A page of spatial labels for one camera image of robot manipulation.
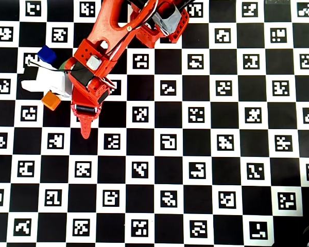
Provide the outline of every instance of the table surface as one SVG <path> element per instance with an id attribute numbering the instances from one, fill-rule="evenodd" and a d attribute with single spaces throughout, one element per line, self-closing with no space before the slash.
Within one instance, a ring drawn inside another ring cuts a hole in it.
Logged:
<path id="1" fill-rule="evenodd" d="M 134 39 L 84 140 L 68 100 L 52 112 L 20 82 L 45 44 L 71 57 L 101 1 L 0 0 L 0 247 L 296 246 L 309 0 L 283 3 L 196 0 L 177 44 Z"/>

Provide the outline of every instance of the blue cube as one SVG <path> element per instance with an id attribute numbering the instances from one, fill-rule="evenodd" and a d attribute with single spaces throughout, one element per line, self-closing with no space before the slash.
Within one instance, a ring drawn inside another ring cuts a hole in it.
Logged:
<path id="1" fill-rule="evenodd" d="M 49 64 L 52 64 L 57 58 L 55 52 L 46 45 L 38 52 L 38 56 L 42 61 Z"/>

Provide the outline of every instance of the checkerboard mat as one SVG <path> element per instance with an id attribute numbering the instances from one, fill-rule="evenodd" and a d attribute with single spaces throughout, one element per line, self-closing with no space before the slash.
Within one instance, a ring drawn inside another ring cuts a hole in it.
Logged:
<path id="1" fill-rule="evenodd" d="M 101 1 L 0 0 L 0 247 L 300 242 L 309 0 L 273 2 L 196 0 L 177 44 L 134 39 L 85 140 L 69 101 L 20 82 L 44 45 L 71 57 Z"/>

